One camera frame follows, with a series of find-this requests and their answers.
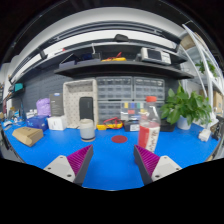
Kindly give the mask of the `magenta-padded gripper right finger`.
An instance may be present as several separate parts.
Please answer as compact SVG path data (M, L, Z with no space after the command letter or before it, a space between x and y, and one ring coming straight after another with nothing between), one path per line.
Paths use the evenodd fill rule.
M159 157L138 145L134 146L134 157L144 185L181 170L181 167L167 155Z

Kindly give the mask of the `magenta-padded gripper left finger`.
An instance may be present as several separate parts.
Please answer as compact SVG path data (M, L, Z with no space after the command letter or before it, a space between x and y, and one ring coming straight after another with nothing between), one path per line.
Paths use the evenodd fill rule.
M88 145L69 156L59 155L44 170L81 186L92 156L93 146Z

